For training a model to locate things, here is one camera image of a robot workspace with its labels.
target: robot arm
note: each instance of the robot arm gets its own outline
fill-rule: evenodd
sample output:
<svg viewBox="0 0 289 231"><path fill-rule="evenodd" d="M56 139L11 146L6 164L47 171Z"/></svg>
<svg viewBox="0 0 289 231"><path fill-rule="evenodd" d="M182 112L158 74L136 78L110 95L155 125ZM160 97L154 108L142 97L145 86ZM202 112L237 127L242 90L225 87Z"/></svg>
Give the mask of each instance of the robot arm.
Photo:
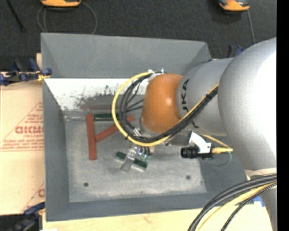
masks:
<svg viewBox="0 0 289 231"><path fill-rule="evenodd" d="M132 81L149 76L144 73ZM214 86L218 95L211 95ZM133 143L155 146L191 123L198 136L227 136L248 172L276 172L276 39L258 43L235 58L195 66L183 76L163 74L152 79L140 121L147 138L117 126ZM198 136L194 139L203 147ZM267 191L263 201L277 230L276 189Z"/></svg>

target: clamp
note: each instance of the clamp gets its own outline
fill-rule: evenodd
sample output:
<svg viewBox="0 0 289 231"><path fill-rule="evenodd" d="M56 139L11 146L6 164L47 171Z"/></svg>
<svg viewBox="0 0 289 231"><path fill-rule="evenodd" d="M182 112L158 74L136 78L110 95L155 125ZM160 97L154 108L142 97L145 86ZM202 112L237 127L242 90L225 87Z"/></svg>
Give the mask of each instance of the clamp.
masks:
<svg viewBox="0 0 289 231"><path fill-rule="evenodd" d="M15 59L12 64L12 70L10 72L0 74L0 85L10 85L23 81L30 80L42 80L49 77L53 72L50 68L40 69L37 62L33 59L29 59L29 65L31 71L25 71L24 67L20 63L19 59Z"/></svg>

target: gray box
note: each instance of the gray box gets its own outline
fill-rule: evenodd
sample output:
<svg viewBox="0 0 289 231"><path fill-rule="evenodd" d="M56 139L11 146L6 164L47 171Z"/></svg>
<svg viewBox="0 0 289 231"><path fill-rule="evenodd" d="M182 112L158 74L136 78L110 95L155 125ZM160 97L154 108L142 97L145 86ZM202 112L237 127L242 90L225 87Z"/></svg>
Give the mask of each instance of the gray box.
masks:
<svg viewBox="0 0 289 231"><path fill-rule="evenodd" d="M122 174L115 154L127 153L129 143L119 132L98 143L97 160L89 160L86 113L109 112L114 91L134 74L161 68L184 74L208 61L206 43L52 33L41 39L43 68L53 70L43 86L48 221L199 208L245 180L235 155L228 164L227 154L190 160L180 157L179 146L164 145L144 172ZM144 91L145 84L137 99ZM95 122L95 131L112 124Z"/></svg>

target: dark floor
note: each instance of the dark floor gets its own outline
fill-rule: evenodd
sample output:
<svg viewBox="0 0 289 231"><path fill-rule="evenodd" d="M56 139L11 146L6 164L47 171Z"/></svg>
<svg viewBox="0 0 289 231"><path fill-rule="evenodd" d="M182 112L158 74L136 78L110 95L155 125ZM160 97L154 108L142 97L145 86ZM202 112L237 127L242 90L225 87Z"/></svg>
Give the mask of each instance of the dark floor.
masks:
<svg viewBox="0 0 289 231"><path fill-rule="evenodd" d="M39 0L10 0L26 32L21 32L6 0L0 0L0 70L14 58L27 61L40 50ZM276 0L249 0L255 43L276 37ZM97 35L119 35L207 42L213 58L251 46L248 14L225 15L212 0L86 0L98 18ZM70 12L47 12L49 31L90 33L94 17L83 4ZM0 231L20 217L0 217Z"/></svg>

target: wooden stick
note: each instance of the wooden stick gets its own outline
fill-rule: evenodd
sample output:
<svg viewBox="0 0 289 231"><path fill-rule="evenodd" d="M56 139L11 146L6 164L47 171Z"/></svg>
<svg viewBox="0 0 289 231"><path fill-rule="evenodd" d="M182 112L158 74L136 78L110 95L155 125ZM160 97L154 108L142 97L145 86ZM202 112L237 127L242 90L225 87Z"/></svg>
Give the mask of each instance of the wooden stick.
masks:
<svg viewBox="0 0 289 231"><path fill-rule="evenodd" d="M87 113L87 134L89 143L89 156L90 160L96 160L96 145L95 145L95 134L94 134L94 117L91 113Z"/></svg>

